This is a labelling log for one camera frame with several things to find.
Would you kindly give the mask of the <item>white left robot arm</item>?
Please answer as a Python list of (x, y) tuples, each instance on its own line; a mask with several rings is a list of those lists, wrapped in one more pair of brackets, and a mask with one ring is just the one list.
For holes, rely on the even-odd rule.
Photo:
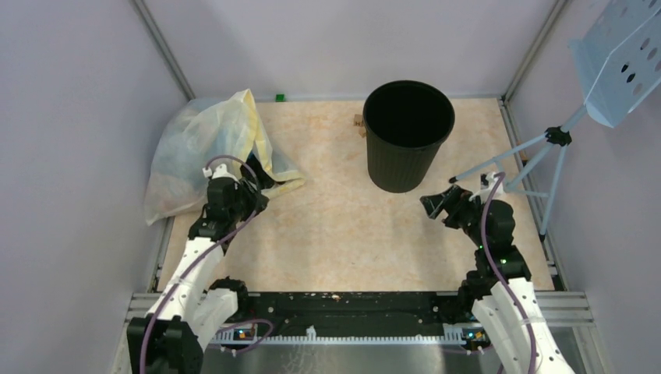
[(255, 168), (242, 162), (240, 171), (235, 175), (226, 164), (203, 168), (207, 202), (189, 228), (182, 258), (157, 301), (127, 327), (132, 372), (198, 373), (221, 325), (249, 315), (245, 296), (207, 288), (232, 239), (269, 203)]

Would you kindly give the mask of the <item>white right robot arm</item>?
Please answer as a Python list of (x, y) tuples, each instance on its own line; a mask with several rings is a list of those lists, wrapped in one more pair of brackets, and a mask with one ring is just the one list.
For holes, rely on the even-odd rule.
[(572, 373), (543, 316), (523, 255), (514, 245), (513, 207), (496, 195), (503, 172), (482, 179), (479, 192), (453, 184), (422, 196), (430, 219), (445, 213), (445, 227), (462, 231), (475, 244), (476, 269), (458, 289), (457, 310), (478, 321), (500, 359), (500, 373)]

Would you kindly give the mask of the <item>black plastic trash bag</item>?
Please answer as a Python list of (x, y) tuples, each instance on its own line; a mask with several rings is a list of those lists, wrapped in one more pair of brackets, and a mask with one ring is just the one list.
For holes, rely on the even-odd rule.
[(249, 171), (247, 171), (246, 173), (247, 177), (252, 182), (257, 181), (260, 185), (261, 190), (271, 189), (275, 187), (276, 181), (272, 179), (272, 177), (265, 172), (262, 164), (257, 159), (254, 153), (251, 153), (249, 155), (248, 159), (246, 160), (246, 163), (255, 172), (255, 176), (256, 176), (254, 178), (253, 175)]

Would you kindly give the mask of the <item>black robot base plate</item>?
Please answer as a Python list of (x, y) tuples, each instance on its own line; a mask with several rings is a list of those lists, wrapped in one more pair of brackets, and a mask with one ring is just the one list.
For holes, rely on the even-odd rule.
[(450, 325), (476, 323), (455, 292), (260, 292), (239, 296), (227, 323), (269, 320), (272, 337), (441, 336)]

